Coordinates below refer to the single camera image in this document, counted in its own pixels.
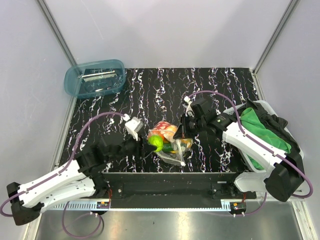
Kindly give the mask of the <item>green fake lime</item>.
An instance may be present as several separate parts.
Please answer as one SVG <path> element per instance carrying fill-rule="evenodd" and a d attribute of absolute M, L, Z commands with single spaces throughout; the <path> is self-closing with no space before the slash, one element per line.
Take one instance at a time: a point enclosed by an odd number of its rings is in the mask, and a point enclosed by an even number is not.
<path fill-rule="evenodd" d="M 164 137 L 162 135 L 150 135 L 147 140 L 150 145 L 156 147 L 155 152 L 160 152 L 164 147 Z"/>

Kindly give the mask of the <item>clear polka dot zip bag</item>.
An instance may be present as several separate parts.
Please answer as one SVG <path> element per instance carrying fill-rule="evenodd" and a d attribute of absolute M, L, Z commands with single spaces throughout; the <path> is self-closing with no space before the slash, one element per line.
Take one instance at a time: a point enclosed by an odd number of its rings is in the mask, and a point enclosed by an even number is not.
<path fill-rule="evenodd" d="M 156 147 L 156 155 L 165 163 L 182 166 L 186 165 L 184 155 L 191 150 L 192 138 L 174 139 L 178 127 L 166 121 L 159 121 L 148 130 L 147 141 Z"/>

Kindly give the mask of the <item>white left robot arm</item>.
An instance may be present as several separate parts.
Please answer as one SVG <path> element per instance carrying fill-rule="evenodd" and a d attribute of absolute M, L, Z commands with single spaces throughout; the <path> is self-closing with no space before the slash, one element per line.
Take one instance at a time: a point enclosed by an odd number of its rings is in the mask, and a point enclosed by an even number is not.
<path fill-rule="evenodd" d="M 82 150 L 76 158 L 25 184 L 7 185 L 11 213 L 17 226 L 28 224 L 48 209 L 80 198 L 103 198 L 109 186 L 102 171 L 108 163 L 124 157 L 145 157 L 156 146 L 143 138 L 129 137 L 108 144 L 106 137 Z"/>

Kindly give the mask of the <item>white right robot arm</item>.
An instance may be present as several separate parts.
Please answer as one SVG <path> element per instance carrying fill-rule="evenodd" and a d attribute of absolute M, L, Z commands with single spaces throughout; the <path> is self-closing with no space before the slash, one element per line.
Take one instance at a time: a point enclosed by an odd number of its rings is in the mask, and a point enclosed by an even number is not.
<path fill-rule="evenodd" d="M 240 127 L 231 112 L 216 114 L 204 98 L 192 101 L 184 98 L 185 113 L 174 139 L 194 138 L 201 132 L 221 138 L 236 147 L 242 157 L 253 158 L 262 170 L 242 172 L 227 185 L 228 195 L 239 198 L 244 192 L 267 192 L 276 200 L 286 202 L 304 182 L 300 151 L 289 153 L 272 146 L 258 136 Z"/>

